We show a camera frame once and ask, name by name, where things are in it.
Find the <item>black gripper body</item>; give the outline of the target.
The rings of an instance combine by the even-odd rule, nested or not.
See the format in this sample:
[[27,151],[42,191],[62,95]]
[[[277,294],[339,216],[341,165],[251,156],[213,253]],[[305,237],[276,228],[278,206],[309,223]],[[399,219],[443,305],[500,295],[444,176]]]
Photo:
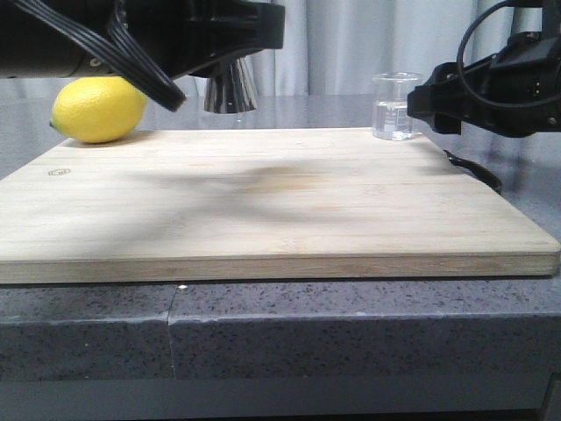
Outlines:
[[286,9],[253,1],[127,1],[128,32],[172,79],[210,78],[233,61],[281,49]]
[[464,65],[465,35],[457,53],[458,79],[482,113],[473,123],[506,137],[560,131],[560,37],[521,33],[497,54]]

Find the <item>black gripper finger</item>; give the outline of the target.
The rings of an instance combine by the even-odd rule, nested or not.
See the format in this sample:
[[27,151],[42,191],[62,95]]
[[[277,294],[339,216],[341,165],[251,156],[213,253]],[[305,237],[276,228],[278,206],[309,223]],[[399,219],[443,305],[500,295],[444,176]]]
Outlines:
[[407,114],[425,122],[433,132],[460,134],[462,105],[463,88],[457,65],[445,62],[433,70],[423,85],[415,86],[408,94]]

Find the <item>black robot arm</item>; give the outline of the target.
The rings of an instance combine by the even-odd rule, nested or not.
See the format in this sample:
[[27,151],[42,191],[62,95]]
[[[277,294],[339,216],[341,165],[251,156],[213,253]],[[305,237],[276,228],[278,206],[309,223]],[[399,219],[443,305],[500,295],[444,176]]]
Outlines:
[[[501,8],[541,11],[537,31],[518,32],[495,54],[465,65],[465,48],[483,21]],[[453,62],[437,66],[408,94],[408,115],[440,134],[470,124],[509,138],[560,130],[560,3],[501,1],[465,31]]]
[[[127,1],[129,34],[171,78],[213,77],[283,46],[285,9],[252,1]],[[108,75],[110,68],[47,23],[1,3],[3,78]]]

